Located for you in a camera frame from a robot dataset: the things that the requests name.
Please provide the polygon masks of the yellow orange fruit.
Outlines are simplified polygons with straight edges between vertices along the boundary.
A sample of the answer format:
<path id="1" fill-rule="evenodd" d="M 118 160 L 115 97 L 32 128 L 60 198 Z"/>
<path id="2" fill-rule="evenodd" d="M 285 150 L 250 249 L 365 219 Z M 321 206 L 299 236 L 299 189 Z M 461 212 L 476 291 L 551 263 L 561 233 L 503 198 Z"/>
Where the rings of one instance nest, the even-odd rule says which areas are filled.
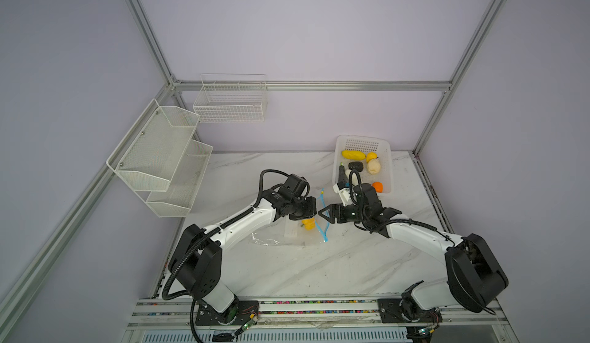
<path id="1" fill-rule="evenodd" d="M 302 225 L 303 225 L 304 229 L 306 229 L 306 230 L 312 230 L 312 229 L 316 228 L 316 222 L 315 222 L 314 218 L 303 220 Z"/>

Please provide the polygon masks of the clear zip top bag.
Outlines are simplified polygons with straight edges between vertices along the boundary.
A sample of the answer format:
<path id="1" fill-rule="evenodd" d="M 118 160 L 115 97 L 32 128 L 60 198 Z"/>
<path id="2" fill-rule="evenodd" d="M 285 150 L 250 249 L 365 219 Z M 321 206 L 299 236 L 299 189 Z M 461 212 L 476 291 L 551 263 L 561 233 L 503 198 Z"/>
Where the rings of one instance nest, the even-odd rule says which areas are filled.
<path id="1" fill-rule="evenodd" d="M 278 246 L 317 246 L 328 242 L 328 229 L 330 223 L 319 215 L 313 217 L 316 228 L 304 229 L 303 220 L 293 221 L 287 217 L 272 223 L 262 229 L 252 232 L 248 241 L 257 246 L 278 247 Z"/>

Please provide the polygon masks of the black round food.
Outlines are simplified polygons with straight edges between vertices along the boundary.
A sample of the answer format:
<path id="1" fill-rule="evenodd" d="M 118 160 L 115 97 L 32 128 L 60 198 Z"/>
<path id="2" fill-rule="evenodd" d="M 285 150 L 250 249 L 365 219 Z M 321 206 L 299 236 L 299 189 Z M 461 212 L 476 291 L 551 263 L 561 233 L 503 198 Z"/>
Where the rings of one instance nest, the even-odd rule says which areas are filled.
<path id="1" fill-rule="evenodd" d="M 364 171 L 364 164 L 360 161 L 353 161 L 348 163 L 348 169 L 349 170 L 356 170 L 358 172 L 363 172 Z"/>

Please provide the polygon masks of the beige potato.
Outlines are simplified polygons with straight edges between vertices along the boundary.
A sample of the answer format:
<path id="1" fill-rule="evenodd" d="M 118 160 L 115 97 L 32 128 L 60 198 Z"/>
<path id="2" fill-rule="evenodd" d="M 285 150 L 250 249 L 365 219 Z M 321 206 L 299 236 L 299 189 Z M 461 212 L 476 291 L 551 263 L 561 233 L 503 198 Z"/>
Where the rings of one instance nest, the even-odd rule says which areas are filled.
<path id="1" fill-rule="evenodd" d="M 382 170 L 382 165 L 381 165 L 380 160 L 378 158 L 370 160 L 367 163 L 367 172 L 370 175 L 379 174 L 381 172 L 381 170 Z"/>

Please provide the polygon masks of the yellow lemon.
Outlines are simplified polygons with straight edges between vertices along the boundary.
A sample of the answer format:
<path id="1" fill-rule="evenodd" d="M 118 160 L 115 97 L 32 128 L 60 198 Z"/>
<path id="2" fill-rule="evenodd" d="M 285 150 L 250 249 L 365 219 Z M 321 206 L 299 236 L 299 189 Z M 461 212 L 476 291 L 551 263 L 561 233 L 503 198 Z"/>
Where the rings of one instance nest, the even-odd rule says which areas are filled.
<path id="1" fill-rule="evenodd" d="M 379 157 L 378 157 L 378 155 L 376 153 L 369 153 L 369 154 L 367 154 L 366 162 L 367 163 L 370 163 L 372 160 L 376 160 L 378 158 Z"/>

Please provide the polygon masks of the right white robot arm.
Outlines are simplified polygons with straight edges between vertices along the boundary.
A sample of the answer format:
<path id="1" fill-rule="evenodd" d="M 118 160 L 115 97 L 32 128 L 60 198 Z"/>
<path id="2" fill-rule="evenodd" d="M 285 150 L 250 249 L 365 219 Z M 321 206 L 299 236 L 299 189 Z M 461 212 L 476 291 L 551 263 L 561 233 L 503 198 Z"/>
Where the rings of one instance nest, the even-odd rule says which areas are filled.
<path id="1" fill-rule="evenodd" d="M 474 233 L 451 234 L 386 207 L 376 190 L 362 184 L 348 189 L 351 199 L 318 211 L 328 223 L 353 223 L 358 229 L 413 246 L 445 266 L 440 279 L 418 281 L 402 293 L 403 318 L 416 321 L 426 312 L 459 305 L 480 313 L 509 285 L 509 279 L 487 242 Z"/>

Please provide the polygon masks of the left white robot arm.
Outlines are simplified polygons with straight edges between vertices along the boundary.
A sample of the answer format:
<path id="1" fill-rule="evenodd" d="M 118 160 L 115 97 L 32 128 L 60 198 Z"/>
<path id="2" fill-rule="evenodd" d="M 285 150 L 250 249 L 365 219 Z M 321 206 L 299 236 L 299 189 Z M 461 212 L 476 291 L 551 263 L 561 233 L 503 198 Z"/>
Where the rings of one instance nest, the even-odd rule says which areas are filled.
<path id="1" fill-rule="evenodd" d="M 259 200 L 226 220 L 204 228 L 189 226 L 181 234 L 168 263 L 170 275 L 161 290 L 161 298 L 189 296 L 221 315 L 228 313 L 238 304 L 238 297 L 221 281 L 224 253 L 254 231 L 281 218 L 301 221 L 316 214 L 315 197 L 297 193 L 285 196 L 279 190 L 268 189 Z"/>

